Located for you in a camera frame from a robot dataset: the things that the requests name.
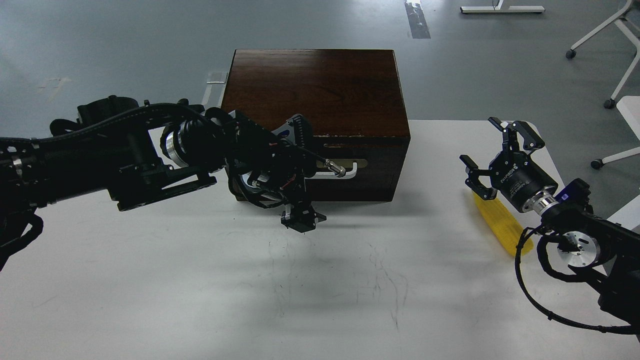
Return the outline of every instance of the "concrete floor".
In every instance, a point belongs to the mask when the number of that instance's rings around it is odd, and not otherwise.
[[[602,107],[634,47],[611,26],[575,59],[564,52],[619,3],[522,1],[544,6],[541,15],[458,10],[487,3],[423,0],[431,38],[414,39],[400,0],[0,1],[0,134],[48,136],[52,119],[74,119],[77,105],[109,94],[198,102],[237,48],[394,49],[410,119],[532,122],[563,181],[587,181],[608,217],[640,193],[640,156],[589,166],[640,145],[620,113]],[[640,94],[639,76],[621,95]]]

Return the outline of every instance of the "wooden box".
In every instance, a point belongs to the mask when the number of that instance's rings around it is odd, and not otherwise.
[[[352,179],[309,179],[312,200],[393,199],[410,140],[393,50],[236,50],[222,108],[268,130],[300,113],[321,156],[357,160]]]

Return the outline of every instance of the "metal bracket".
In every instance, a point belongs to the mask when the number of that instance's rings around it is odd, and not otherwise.
[[[353,168],[350,171],[347,171],[346,174],[342,177],[338,177],[333,172],[316,172],[313,177],[310,177],[310,180],[323,179],[323,180],[344,180],[344,179],[352,179],[356,176],[358,172],[358,163],[353,162]]]

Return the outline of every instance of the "yellow object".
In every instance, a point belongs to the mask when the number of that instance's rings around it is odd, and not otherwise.
[[[518,240],[523,230],[520,223],[498,198],[483,200],[474,193],[474,201],[484,221],[489,225],[500,244],[511,256],[515,256],[516,245],[518,245]],[[531,249],[533,249],[533,243],[532,241],[527,241],[522,248],[522,255],[528,253]]]

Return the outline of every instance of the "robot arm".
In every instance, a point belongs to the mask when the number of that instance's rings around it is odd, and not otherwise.
[[[500,191],[521,213],[535,211],[541,225],[527,236],[523,233],[516,252],[516,275],[521,288],[534,306],[549,320],[566,325],[618,334],[640,333],[640,235],[624,227],[599,218],[589,205],[589,185],[580,179],[572,181],[554,196],[557,183],[533,160],[531,154],[545,143],[525,122],[511,122],[503,126],[496,118],[489,121],[502,132],[502,151],[489,164],[478,169],[467,155],[460,159],[467,166],[466,184],[484,200],[494,199]],[[520,149],[517,134],[524,139]],[[491,186],[480,182],[488,176]],[[565,282],[586,282],[600,294],[598,305],[631,326],[602,327],[585,325],[558,316],[537,303],[527,292],[520,273],[522,246],[533,234],[542,235],[538,242],[538,259],[544,271]],[[557,244],[560,257],[574,274],[554,270],[548,260],[547,245]],[[614,259],[608,275],[594,269]]]
[[[326,220],[314,211],[305,178],[318,159],[334,164],[309,150],[312,130],[301,115],[272,133],[238,111],[205,111],[186,99],[138,106],[114,95],[79,106],[78,115],[77,122],[54,120],[50,138],[0,138],[0,269],[42,232],[37,208],[107,190],[125,211],[213,185],[211,173],[222,168],[229,187],[252,204],[287,205],[283,225],[303,232]],[[163,154],[180,168],[157,155],[148,131],[158,127]]]

